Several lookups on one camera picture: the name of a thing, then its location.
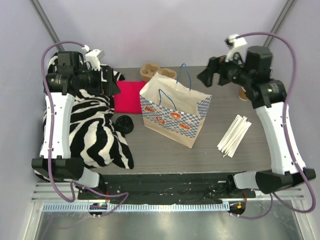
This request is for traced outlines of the checkered paper takeout bag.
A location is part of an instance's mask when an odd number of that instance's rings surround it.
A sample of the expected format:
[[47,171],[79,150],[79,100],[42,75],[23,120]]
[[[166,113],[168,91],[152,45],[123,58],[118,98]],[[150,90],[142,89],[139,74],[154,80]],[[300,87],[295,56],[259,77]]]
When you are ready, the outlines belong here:
[[155,73],[139,92],[144,126],[188,148],[192,148],[205,122],[212,95],[192,89],[177,79]]

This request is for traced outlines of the white straws pile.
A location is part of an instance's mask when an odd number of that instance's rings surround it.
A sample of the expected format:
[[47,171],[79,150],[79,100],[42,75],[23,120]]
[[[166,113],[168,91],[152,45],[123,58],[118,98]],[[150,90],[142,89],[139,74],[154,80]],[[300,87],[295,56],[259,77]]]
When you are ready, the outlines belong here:
[[237,115],[217,145],[222,157],[232,158],[238,149],[242,139],[252,125],[245,116]]

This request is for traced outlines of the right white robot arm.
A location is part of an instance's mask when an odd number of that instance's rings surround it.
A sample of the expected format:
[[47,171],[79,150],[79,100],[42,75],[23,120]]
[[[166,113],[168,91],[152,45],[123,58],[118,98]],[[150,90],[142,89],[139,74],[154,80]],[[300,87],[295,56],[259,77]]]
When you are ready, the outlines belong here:
[[233,198],[244,189],[254,189],[264,194],[274,193],[300,185],[316,178],[313,168],[302,160],[290,124],[283,116],[287,98],[284,84],[270,77],[272,52],[263,46],[250,46],[245,61],[238,52],[230,60],[227,56],[209,58],[207,67],[197,78],[208,88],[214,74],[219,75],[218,85],[234,83],[244,88],[247,98],[258,115],[268,143],[271,168],[262,171],[244,171],[228,176],[226,193]]

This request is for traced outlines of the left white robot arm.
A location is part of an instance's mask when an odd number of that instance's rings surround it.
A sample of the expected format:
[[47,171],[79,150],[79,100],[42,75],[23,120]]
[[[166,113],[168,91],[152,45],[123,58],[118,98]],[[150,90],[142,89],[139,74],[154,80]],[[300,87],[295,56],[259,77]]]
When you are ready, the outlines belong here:
[[38,158],[31,161],[36,174],[55,182],[75,182],[89,187],[89,194],[100,200],[107,192],[104,178],[85,167],[84,160],[73,157],[70,148],[72,109],[76,94],[86,90],[111,96],[115,85],[113,69],[102,66],[100,49],[59,51],[44,76],[46,117],[44,140]]

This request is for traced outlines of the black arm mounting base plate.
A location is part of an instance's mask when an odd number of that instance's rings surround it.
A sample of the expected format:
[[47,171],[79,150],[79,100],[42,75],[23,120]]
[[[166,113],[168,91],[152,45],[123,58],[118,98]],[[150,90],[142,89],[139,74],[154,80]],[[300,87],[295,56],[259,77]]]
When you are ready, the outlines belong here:
[[231,187],[232,172],[108,174],[103,178],[106,192],[117,195],[128,192],[126,204],[132,205],[200,205],[218,204],[223,199],[253,199],[251,189]]

